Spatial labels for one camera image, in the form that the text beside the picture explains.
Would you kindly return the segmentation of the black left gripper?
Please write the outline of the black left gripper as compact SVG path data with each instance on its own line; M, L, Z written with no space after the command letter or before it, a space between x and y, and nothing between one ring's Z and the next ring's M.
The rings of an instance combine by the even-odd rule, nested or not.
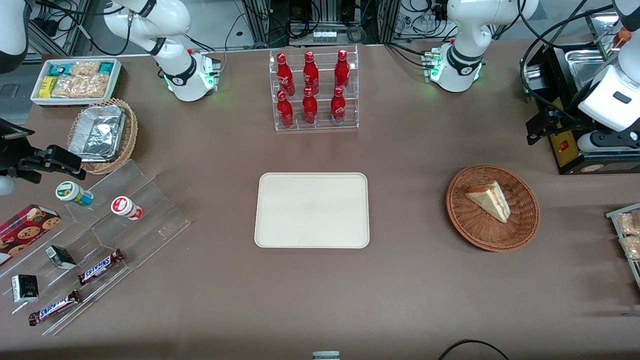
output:
M526 121L526 141L529 146L541 139L564 132L592 132L594 126L590 121L580 117L572 117L561 108L547 107L547 111L539 111Z

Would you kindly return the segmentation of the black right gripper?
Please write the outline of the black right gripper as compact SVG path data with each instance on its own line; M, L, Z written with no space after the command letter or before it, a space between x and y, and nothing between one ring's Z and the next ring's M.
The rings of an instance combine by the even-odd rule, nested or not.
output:
M82 169L82 158L58 145L50 145L46 150L32 146L28 137L34 130L0 119L0 170L1 175L23 179L30 183L40 183L47 161L56 168L56 173L66 174L81 182L87 171Z

